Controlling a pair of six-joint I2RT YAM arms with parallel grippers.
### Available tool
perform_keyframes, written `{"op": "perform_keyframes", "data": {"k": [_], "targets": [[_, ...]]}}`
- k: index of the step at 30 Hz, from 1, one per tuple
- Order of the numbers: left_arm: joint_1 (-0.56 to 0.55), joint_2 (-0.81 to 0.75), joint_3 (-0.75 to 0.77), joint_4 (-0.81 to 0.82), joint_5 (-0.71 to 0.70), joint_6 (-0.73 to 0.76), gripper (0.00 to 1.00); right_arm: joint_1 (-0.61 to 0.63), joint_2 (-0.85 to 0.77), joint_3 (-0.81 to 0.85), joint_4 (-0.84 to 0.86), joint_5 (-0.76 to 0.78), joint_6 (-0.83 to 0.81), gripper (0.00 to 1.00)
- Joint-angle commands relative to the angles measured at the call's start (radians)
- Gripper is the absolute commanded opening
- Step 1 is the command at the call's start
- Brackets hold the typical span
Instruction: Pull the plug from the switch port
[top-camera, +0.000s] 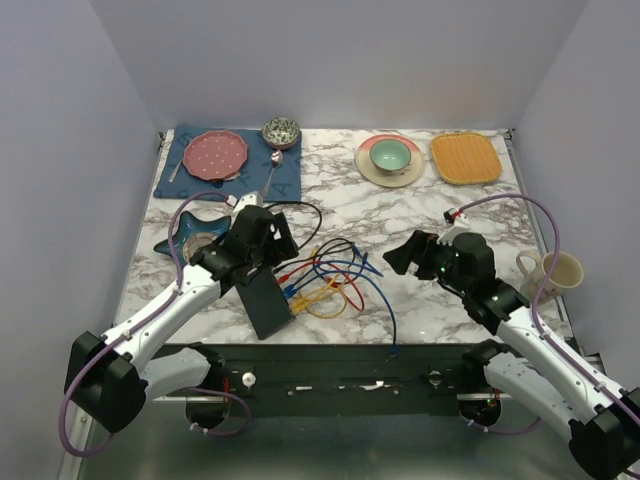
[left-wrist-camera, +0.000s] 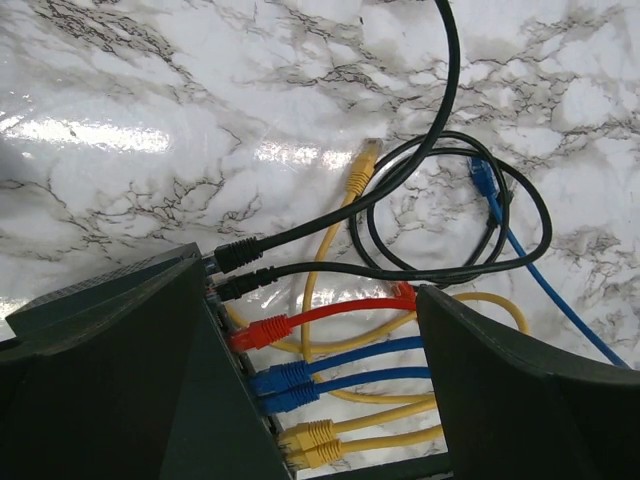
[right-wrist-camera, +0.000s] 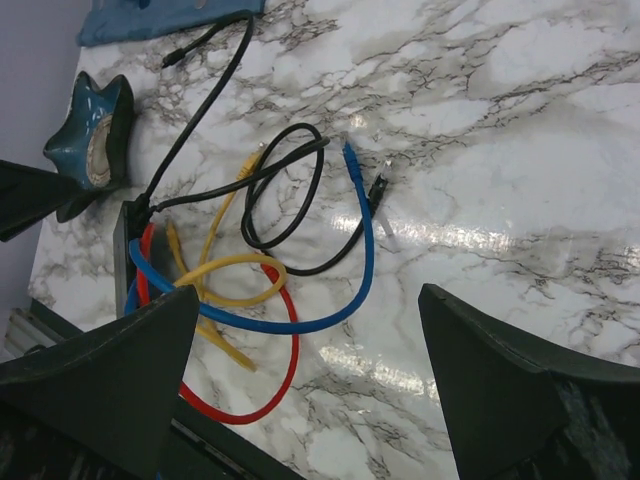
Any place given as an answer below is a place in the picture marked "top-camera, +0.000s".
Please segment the black network switch box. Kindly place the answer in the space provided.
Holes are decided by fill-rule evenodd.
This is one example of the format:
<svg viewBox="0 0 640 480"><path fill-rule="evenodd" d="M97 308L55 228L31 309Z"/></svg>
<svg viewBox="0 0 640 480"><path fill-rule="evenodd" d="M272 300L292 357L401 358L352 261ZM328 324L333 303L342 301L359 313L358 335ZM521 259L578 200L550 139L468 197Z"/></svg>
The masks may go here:
<svg viewBox="0 0 640 480"><path fill-rule="evenodd" d="M236 290L259 340L269 338L294 320L271 270L256 270Z"/></svg>

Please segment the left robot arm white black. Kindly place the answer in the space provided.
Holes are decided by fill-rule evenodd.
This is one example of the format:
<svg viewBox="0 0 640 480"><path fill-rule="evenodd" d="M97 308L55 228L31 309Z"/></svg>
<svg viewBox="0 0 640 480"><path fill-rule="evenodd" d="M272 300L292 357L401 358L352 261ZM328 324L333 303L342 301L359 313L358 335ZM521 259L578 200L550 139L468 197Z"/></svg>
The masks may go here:
<svg viewBox="0 0 640 480"><path fill-rule="evenodd" d="M75 339L66 399L115 434L158 396L188 387L201 395L214 393L222 372L203 353L187 347L159 358L157 352L231 289L259 339L282 329L294 316L272 269L298 253L284 214L244 207L230 230L199 249L177 279L137 314L100 336L84 332Z"/></svg>

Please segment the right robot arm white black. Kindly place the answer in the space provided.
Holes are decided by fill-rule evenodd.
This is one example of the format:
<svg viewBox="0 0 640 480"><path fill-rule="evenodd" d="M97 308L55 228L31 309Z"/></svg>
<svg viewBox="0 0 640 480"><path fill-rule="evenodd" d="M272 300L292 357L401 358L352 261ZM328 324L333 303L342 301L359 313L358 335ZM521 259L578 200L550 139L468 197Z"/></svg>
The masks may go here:
<svg viewBox="0 0 640 480"><path fill-rule="evenodd" d="M491 386L521 402L563 437L594 479L614 479L638 461L639 391L609 378L539 321L527 299L497 277L482 235L442 242L415 231L383 258L399 275L435 280L457 294L469 317L498 337L461 365L467 389Z"/></svg>

